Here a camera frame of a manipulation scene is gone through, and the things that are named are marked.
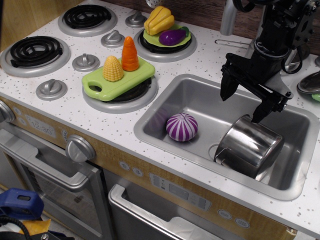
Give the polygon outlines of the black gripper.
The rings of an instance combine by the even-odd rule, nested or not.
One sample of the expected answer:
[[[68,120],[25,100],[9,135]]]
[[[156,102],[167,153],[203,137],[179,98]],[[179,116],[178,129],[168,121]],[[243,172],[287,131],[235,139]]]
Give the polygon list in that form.
[[[251,122],[258,124],[271,112],[282,112],[293,94],[282,81],[280,71],[283,56],[267,56],[253,53],[245,58],[234,53],[226,54],[222,66],[220,97],[226,101],[241,85],[256,97],[261,104],[255,109]]]

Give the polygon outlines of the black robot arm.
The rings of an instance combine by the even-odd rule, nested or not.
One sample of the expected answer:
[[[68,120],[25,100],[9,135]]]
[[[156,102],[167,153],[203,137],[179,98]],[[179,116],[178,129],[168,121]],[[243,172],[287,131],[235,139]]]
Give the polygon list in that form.
[[[320,7],[318,0],[240,0],[226,1],[220,32],[230,35],[237,11],[248,13],[263,6],[261,31],[253,42],[249,58],[233,53],[226,55],[222,66],[220,97],[231,97],[241,85],[261,99],[253,113],[252,122],[259,123],[271,112],[282,112],[293,94],[283,83],[281,71],[293,51],[302,54],[302,45],[308,43],[313,31],[313,20]]]

